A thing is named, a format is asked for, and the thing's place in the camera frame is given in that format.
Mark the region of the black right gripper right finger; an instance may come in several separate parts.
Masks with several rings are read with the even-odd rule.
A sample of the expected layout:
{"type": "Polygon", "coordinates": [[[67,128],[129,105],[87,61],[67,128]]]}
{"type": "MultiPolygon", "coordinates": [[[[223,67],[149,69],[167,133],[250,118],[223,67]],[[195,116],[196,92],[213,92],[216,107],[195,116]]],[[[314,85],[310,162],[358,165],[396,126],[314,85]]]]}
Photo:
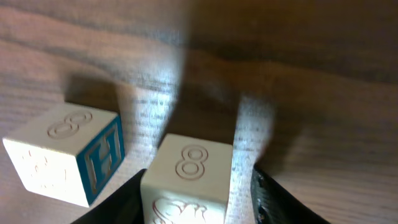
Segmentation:
{"type": "Polygon", "coordinates": [[[257,224],[330,224],[254,165],[251,198],[257,224]]]}

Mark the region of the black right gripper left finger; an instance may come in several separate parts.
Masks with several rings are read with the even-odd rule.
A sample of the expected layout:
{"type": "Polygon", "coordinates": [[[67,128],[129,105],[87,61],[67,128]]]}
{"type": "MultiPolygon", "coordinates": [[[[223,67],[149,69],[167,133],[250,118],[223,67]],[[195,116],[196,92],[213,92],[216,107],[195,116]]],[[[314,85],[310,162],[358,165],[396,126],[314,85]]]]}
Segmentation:
{"type": "Polygon", "coordinates": [[[141,169],[125,184],[72,224],[144,224],[141,199],[141,169]]]}

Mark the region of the wooden 8 block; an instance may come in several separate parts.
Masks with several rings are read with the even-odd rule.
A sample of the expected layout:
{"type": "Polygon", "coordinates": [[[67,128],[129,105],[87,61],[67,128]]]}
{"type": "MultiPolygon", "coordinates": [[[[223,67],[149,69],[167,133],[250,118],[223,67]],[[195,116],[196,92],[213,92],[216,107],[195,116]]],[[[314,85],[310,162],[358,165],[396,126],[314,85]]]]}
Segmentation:
{"type": "Polygon", "coordinates": [[[117,112],[61,103],[3,137],[29,192],[90,207],[122,163],[117,112]]]}

